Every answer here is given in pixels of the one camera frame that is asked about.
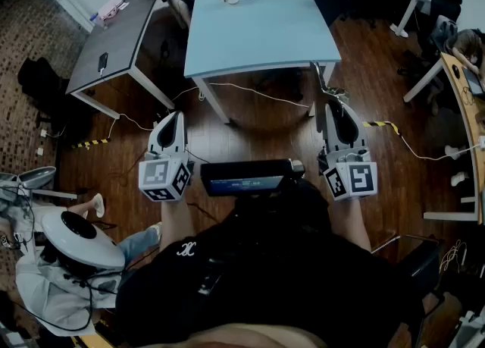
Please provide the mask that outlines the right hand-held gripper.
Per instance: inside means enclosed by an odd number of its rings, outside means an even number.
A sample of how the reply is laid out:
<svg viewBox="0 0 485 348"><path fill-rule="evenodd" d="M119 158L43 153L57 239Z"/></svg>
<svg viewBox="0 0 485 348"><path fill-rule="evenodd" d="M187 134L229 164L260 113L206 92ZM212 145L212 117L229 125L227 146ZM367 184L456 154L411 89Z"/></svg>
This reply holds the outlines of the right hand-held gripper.
<svg viewBox="0 0 485 348"><path fill-rule="evenodd" d="M318 130L324 145L318 154L319 174L334 200L361 198L377 193L377 163L371 160L365 126L345 103L325 104Z"/></svg>

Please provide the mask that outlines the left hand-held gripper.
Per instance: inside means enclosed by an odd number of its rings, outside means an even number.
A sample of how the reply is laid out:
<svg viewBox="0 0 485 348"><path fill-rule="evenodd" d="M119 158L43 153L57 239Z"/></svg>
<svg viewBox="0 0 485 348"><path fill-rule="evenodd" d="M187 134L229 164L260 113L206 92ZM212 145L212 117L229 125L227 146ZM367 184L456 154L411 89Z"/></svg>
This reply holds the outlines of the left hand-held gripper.
<svg viewBox="0 0 485 348"><path fill-rule="evenodd" d="M165 117L149 135L145 160L139 163L138 188L153 202L183 197L191 178L185 118L181 111Z"/></svg>

